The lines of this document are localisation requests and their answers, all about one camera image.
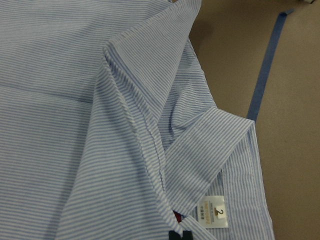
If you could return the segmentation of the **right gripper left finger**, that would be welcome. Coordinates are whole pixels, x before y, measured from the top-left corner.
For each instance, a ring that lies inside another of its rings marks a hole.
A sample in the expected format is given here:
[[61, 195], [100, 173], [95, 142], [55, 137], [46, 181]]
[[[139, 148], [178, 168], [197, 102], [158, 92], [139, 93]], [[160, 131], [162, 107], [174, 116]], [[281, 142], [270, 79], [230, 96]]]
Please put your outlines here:
[[168, 232], [168, 240], [181, 240], [181, 235], [173, 230]]

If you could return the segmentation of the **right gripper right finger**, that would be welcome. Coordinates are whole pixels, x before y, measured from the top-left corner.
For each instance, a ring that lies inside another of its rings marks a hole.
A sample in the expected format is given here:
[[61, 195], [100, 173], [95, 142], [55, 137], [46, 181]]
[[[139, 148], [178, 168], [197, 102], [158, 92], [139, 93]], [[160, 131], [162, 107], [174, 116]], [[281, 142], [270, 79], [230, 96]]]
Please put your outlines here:
[[182, 240], [193, 240], [193, 232], [189, 230], [184, 230], [182, 233]]

